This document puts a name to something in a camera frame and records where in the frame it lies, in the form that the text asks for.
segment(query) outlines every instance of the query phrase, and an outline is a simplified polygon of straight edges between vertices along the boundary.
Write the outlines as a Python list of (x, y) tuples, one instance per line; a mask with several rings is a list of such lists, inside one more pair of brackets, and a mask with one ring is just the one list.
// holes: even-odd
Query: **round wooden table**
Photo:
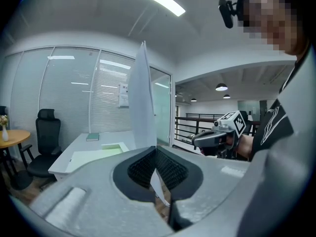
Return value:
[(28, 164), (26, 162), (24, 154), (21, 152), (21, 148), (22, 148), (21, 143), (26, 141), (28, 138), (30, 138), (31, 133), (28, 131), (24, 131), (24, 130), (8, 130), (7, 133), (9, 136), (9, 140), (3, 141), (2, 131), (0, 131), (0, 151), (6, 151), (7, 157), (11, 163), (14, 175), (12, 175), (12, 173), (11, 173), (7, 163), (6, 163), (6, 159), (4, 157), (4, 154), (2, 152), (0, 152), (0, 157), (1, 158), (3, 157), (3, 165), (4, 165), (5, 170), (7, 171), (8, 176), (11, 180), (12, 188), (14, 188), (15, 190), (22, 190), (31, 184), (31, 182), (33, 181), (33, 176), (31, 176), (26, 170), (22, 170), (19, 172), (16, 171), (14, 164), (12, 162), (12, 158), (10, 156), (8, 147), (18, 145), (23, 164), (25, 166), (25, 169), (27, 169)]

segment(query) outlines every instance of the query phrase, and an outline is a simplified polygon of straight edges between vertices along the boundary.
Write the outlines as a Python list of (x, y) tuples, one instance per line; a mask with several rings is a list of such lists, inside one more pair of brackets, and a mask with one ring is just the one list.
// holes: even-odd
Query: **handheld controller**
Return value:
[[(192, 144), (203, 149), (212, 148), (214, 155), (226, 158), (227, 150), (231, 150), (238, 145), (239, 138), (245, 128), (246, 123), (240, 111), (229, 112), (214, 122), (211, 131), (197, 134), (192, 139)], [(226, 144), (227, 137), (233, 139), (231, 145)]]

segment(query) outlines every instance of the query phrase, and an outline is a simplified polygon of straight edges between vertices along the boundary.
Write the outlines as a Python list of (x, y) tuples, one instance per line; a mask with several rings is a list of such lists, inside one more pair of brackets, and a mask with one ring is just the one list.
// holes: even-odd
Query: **glass door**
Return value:
[(153, 102), (157, 145), (169, 146), (170, 110), (171, 110), (171, 77), (159, 70), (150, 68), (153, 86)]
[(260, 105), (259, 101), (238, 101), (238, 110), (246, 111), (252, 116), (253, 121), (260, 120)]

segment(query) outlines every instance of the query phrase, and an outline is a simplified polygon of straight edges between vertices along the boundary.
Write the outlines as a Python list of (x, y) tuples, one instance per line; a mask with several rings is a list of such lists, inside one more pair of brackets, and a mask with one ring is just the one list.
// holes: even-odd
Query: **small vase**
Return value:
[(5, 125), (2, 126), (2, 139), (3, 141), (9, 140), (8, 132), (6, 131)]

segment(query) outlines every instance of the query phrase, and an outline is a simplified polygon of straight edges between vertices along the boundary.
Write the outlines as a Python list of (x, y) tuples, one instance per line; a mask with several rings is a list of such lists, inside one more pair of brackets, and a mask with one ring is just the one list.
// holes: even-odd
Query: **glass wall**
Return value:
[(169, 146), (171, 100), (170, 76), (160, 71), (152, 71), (151, 74), (157, 144)]
[[(54, 109), (61, 120), (65, 150), (81, 133), (131, 130), (129, 108), (119, 108), (119, 86), (128, 84), (134, 60), (98, 49), (41, 48), (5, 58), (0, 70), (0, 104), (8, 106), (12, 129), (31, 132), (40, 109)], [(150, 68), (159, 145), (169, 145), (171, 76)]]
[(238, 110), (251, 113), (253, 121), (260, 120), (260, 104), (259, 101), (238, 101)]
[(53, 48), (47, 48), (24, 52), (13, 82), (11, 128), (29, 131), (31, 138), (28, 143), (33, 145), (34, 151), (37, 151), (35, 121), (38, 117), (40, 84), (48, 62), (47, 57), (52, 51)]
[(57, 47), (49, 58), (39, 109), (54, 109), (61, 121), (59, 144), (65, 150), (89, 132), (90, 87), (98, 50)]

